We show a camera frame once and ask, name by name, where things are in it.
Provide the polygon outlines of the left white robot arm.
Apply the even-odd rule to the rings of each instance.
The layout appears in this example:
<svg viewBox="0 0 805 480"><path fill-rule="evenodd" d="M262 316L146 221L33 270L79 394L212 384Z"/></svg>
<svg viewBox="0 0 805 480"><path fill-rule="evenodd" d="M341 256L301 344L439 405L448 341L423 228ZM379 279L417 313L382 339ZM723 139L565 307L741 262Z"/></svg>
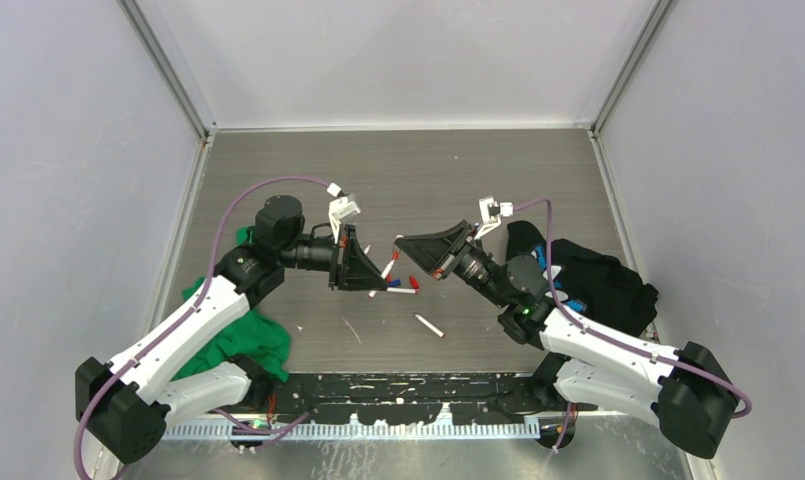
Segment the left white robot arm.
<svg viewBox="0 0 805 480"><path fill-rule="evenodd" d="M354 195L336 194L328 208L328 236L304 231L301 202L269 198L249 237L223 256L202 286L145 337L110 360L89 358L75 372L75 445L90 433L121 463L146 456L174 425L216 408L263 409L273 376L246 354L177 379L181 368L218 333L247 314L285 280L288 268L321 271L331 289L383 291L386 275L360 247L349 218Z"/></svg>

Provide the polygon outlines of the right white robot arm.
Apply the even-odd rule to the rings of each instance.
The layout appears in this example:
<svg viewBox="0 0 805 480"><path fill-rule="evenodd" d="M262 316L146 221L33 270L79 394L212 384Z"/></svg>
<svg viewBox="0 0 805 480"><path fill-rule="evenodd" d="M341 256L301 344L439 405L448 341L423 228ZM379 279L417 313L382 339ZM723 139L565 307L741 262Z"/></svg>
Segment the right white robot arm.
<svg viewBox="0 0 805 480"><path fill-rule="evenodd" d="M751 403L711 350L653 344L580 315L555 288L557 273L532 249L492 259L465 221L433 234L399 236L395 247L437 280L456 276L503 308L497 321L519 344L546 351L536 403L555 411L566 402L640 419L685 452L717 454L731 423Z"/></svg>

